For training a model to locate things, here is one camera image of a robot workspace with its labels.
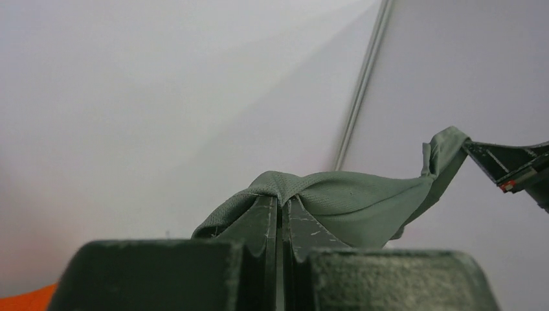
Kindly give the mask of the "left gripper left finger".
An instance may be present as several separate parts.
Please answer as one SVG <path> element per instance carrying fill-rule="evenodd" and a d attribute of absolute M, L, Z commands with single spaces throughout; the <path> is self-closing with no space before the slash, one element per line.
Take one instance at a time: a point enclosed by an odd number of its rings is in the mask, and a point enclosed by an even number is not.
<path fill-rule="evenodd" d="M 275 198 L 213 238 L 98 240 L 68 263 L 49 310 L 272 310 Z"/>

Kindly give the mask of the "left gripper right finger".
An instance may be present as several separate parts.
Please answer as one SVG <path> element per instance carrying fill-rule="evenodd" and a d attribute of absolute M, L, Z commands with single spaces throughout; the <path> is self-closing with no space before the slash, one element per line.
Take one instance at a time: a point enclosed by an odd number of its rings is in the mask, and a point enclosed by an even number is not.
<path fill-rule="evenodd" d="M 291 198 L 283 208 L 287 310 L 498 310 L 460 251 L 352 248 Z"/>

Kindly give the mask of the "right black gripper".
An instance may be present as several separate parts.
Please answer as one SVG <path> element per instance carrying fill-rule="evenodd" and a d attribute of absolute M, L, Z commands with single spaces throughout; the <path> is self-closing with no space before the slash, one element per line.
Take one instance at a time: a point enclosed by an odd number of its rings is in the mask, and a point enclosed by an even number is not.
<path fill-rule="evenodd" d="M 548 142 L 506 146 L 466 141 L 462 148 L 504 193 L 525 191 L 548 212 Z"/>

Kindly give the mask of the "dark grey t-shirt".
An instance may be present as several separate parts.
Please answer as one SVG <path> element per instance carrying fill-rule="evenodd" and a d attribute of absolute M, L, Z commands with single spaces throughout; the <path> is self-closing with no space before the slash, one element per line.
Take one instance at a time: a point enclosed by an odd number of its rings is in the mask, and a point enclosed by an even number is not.
<path fill-rule="evenodd" d="M 422 145 L 423 167 L 416 178 L 347 171 L 307 176 L 264 172 L 217 207 L 192 236 L 220 235 L 260 196 L 276 198 L 280 207 L 299 197 L 305 210 L 345 244 L 382 248 L 440 200 L 467 157 L 462 146 L 469 140 L 455 126 L 438 132 Z"/>

